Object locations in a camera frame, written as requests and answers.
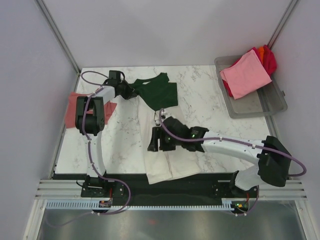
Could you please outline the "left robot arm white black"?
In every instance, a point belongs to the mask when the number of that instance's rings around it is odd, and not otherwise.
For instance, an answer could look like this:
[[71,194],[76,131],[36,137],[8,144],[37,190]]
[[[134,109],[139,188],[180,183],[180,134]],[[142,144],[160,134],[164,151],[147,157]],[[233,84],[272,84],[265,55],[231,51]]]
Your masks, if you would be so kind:
[[125,74],[110,70],[98,89],[76,98],[75,127],[84,138],[87,156],[86,177],[82,184],[83,198],[112,198],[115,180],[106,179],[107,170],[103,162],[102,131],[106,125],[105,105],[117,96],[129,100],[137,96],[128,84]]

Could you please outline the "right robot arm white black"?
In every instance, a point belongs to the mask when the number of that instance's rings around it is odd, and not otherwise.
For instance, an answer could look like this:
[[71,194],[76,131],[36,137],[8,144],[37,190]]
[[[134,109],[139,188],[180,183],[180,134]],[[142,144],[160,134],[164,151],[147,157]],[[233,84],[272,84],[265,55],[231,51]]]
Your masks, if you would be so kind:
[[173,117],[162,117],[152,128],[149,152],[174,151],[177,146],[189,152],[216,153],[252,164],[232,174],[229,191],[242,196],[260,184],[283,188],[289,177],[291,155],[280,140],[268,135],[264,140],[229,137],[205,127],[187,127]]

